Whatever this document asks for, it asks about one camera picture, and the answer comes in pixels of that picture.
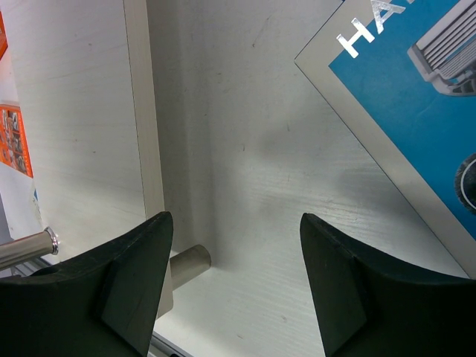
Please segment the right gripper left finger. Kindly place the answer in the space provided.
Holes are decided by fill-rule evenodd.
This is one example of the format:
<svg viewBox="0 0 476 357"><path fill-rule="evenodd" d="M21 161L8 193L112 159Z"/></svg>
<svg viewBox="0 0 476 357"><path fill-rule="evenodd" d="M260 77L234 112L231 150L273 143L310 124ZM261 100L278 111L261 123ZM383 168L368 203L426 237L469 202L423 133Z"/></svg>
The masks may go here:
<svg viewBox="0 0 476 357"><path fill-rule="evenodd" d="M161 212L27 277L1 280L3 356L146 356L173 241Z"/></svg>

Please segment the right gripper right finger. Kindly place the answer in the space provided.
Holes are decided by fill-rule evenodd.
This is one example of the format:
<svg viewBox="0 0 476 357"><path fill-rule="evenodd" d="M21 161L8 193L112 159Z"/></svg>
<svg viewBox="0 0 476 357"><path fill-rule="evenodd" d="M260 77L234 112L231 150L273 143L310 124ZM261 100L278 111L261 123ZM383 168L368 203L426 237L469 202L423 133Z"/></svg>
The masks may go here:
<svg viewBox="0 0 476 357"><path fill-rule="evenodd" d="M326 356L473 356L475 282L354 239L314 214L300 243Z"/></svg>

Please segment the orange Fusion5 razor box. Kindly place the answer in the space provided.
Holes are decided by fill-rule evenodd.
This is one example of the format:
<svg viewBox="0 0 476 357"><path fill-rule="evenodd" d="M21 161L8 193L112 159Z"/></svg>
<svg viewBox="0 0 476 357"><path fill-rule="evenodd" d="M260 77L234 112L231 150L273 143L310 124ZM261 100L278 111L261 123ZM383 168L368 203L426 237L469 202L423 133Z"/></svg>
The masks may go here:
<svg viewBox="0 0 476 357"><path fill-rule="evenodd" d="M7 50L7 36L5 33L4 21L2 13L0 12L0 59L4 56L5 51Z"/></svg>
<svg viewBox="0 0 476 357"><path fill-rule="evenodd" d="M1 104L1 163L33 178L28 143L18 106Z"/></svg>

